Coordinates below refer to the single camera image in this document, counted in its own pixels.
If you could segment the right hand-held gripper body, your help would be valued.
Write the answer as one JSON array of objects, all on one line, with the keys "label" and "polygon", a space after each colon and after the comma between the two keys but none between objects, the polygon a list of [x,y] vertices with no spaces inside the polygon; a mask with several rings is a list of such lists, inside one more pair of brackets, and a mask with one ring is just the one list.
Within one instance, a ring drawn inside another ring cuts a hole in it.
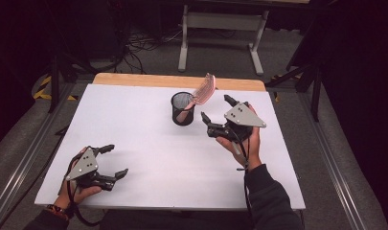
[{"label": "right hand-held gripper body", "polygon": [[246,103],[238,103],[224,114],[225,124],[210,123],[207,126],[209,137],[223,137],[229,141],[242,142],[250,137],[253,127],[265,128],[266,123]]}]

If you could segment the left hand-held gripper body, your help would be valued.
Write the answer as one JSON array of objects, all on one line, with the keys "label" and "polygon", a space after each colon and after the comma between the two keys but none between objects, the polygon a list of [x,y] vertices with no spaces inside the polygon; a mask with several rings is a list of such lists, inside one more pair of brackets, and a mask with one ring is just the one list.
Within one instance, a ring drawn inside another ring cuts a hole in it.
[{"label": "left hand-held gripper body", "polygon": [[98,173],[97,155],[99,148],[87,147],[84,152],[74,157],[76,164],[71,163],[72,169],[65,175],[65,180],[75,181],[81,188],[99,186],[105,191],[111,191],[116,178]]}]

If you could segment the black mesh pen holder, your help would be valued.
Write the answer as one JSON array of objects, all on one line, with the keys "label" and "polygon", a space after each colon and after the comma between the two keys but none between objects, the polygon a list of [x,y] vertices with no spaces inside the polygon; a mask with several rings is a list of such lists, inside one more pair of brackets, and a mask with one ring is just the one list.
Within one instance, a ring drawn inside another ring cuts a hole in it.
[{"label": "black mesh pen holder", "polygon": [[171,117],[178,126],[188,126],[194,120],[192,97],[189,92],[178,92],[171,97]]}]

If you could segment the person's left hand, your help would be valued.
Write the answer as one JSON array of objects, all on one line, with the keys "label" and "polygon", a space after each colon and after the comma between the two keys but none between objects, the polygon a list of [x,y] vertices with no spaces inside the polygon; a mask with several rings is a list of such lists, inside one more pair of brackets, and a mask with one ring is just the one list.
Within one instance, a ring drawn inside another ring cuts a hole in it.
[{"label": "person's left hand", "polygon": [[63,180],[60,191],[54,205],[61,209],[67,209],[72,202],[80,204],[86,198],[98,194],[102,191],[99,186],[86,189],[77,189],[73,182]]}]

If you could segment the person's right hand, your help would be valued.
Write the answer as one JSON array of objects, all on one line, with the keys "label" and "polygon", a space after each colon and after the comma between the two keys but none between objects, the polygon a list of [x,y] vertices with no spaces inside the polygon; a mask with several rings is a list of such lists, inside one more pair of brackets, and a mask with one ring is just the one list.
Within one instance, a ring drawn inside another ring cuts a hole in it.
[{"label": "person's right hand", "polygon": [[245,153],[235,143],[223,137],[217,137],[216,141],[230,151],[234,159],[249,172],[262,164],[260,158],[260,129],[257,126],[253,127],[250,137],[242,142],[245,147]]}]

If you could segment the yellow black hazard tape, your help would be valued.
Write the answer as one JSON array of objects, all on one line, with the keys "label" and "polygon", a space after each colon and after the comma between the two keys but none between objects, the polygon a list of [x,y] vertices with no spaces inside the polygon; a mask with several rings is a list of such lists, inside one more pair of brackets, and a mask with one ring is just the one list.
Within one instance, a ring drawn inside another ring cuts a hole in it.
[{"label": "yellow black hazard tape", "polygon": [[[271,79],[275,81],[275,80],[280,79],[281,77],[282,77],[282,75],[275,75]],[[291,77],[290,79],[286,80],[285,84],[286,85],[291,85],[291,84],[295,85],[300,80],[300,78],[301,78],[301,75],[296,75],[296,76]],[[280,101],[280,96],[279,96],[278,92],[274,91],[273,96],[274,96],[274,101],[276,103],[278,103]]]},{"label": "yellow black hazard tape", "polygon": [[38,86],[38,89],[35,91],[35,93],[33,95],[33,98],[35,100],[38,100],[38,99],[51,100],[52,99],[52,96],[50,94],[46,93],[46,88],[47,88],[48,84],[51,82],[51,80],[52,80],[51,76],[47,76],[42,80],[42,82]]}]

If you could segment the black metal stand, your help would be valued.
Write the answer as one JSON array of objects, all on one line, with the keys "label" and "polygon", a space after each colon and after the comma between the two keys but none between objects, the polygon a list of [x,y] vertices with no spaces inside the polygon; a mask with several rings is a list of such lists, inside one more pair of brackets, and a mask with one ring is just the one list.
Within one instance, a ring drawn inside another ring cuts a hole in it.
[{"label": "black metal stand", "polygon": [[72,86],[78,78],[75,65],[87,74],[95,76],[99,71],[90,64],[81,61],[68,53],[58,52],[52,58],[51,71],[51,102],[49,112],[55,112],[61,102],[66,100]]},{"label": "black metal stand", "polygon": [[265,84],[266,88],[276,87],[277,85],[289,81],[292,78],[299,76],[300,79],[295,83],[295,90],[300,93],[306,93],[309,87],[312,85],[312,99],[310,103],[310,113],[315,122],[319,121],[318,118],[318,106],[320,99],[320,89],[322,83],[322,77],[320,75],[320,63],[318,61],[313,61],[312,63],[303,65],[301,67],[295,68],[288,73],[272,79],[271,81]]}]

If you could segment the grey metal floor rail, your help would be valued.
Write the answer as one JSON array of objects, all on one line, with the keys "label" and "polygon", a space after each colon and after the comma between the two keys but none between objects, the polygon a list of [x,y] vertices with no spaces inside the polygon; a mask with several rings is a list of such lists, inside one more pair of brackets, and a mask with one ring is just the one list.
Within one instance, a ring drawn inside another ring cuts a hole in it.
[{"label": "grey metal floor rail", "polygon": [[15,197],[23,180],[25,179],[28,171],[30,170],[31,165],[33,164],[35,158],[40,152],[41,147],[45,141],[46,135],[50,130],[54,120],[56,119],[57,114],[64,105],[64,102],[70,96],[73,88],[73,83],[65,83],[62,86],[62,90],[57,95],[57,103],[55,105],[55,109],[52,112],[47,113],[45,119],[41,123],[41,127],[37,131],[36,135],[34,136],[34,139],[30,143],[28,148],[21,156],[18,156],[18,165],[11,170],[8,170],[6,167],[0,166],[2,172],[8,173],[9,175],[9,180],[3,187],[3,191],[0,194],[0,224],[9,209],[13,198]]},{"label": "grey metal floor rail", "polygon": [[302,108],[306,112],[313,133],[321,149],[324,164],[331,177],[332,184],[334,186],[334,189],[336,190],[337,196],[341,202],[341,205],[349,221],[349,224],[352,227],[352,230],[367,230],[367,227],[356,208],[349,185],[335,162],[327,137],[324,134],[324,131],[321,128],[320,124],[316,122],[314,117],[312,116],[308,96],[306,94],[301,93],[298,95],[298,98],[300,100]]}]

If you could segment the white metal table frame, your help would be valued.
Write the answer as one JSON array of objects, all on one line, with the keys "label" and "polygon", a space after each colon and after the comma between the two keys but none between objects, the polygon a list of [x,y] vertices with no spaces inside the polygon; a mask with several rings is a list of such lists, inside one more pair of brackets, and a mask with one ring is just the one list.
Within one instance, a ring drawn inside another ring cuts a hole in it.
[{"label": "white metal table frame", "polygon": [[258,49],[269,11],[263,11],[260,15],[243,15],[214,12],[190,11],[187,5],[184,6],[182,15],[182,43],[180,48],[178,71],[184,72],[187,65],[188,56],[188,29],[213,29],[213,30],[235,30],[251,31],[256,36],[252,43],[248,44],[250,56],[253,61],[255,72],[262,76],[264,70],[260,61]]}]

